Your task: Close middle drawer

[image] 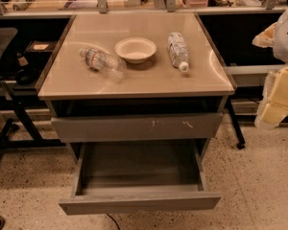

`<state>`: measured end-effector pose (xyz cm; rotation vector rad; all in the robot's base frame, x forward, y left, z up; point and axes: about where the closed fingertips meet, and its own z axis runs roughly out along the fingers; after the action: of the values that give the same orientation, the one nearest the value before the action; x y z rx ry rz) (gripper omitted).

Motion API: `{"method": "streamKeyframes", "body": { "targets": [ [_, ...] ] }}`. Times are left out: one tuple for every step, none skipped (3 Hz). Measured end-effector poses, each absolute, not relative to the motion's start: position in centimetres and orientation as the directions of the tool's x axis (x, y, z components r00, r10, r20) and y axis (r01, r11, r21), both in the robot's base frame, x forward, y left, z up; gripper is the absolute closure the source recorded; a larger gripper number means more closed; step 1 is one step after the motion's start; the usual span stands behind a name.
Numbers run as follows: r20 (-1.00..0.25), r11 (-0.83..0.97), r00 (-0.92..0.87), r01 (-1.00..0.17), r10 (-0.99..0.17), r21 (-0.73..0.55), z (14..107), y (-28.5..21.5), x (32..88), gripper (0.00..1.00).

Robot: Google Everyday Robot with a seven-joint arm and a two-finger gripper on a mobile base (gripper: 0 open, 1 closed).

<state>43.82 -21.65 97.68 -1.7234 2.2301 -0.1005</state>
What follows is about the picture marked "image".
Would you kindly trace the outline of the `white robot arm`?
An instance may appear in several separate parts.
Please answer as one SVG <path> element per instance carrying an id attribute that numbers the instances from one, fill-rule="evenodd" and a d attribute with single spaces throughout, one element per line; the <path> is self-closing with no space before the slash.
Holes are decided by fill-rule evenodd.
<path id="1" fill-rule="evenodd" d="M 275 58 L 285 63 L 285 67 L 268 73 L 263 100 L 257 108 L 255 126 L 259 129 L 278 127 L 288 115 L 288 9 L 278 21 L 258 34 L 252 44 L 261 48 L 271 47 Z"/>

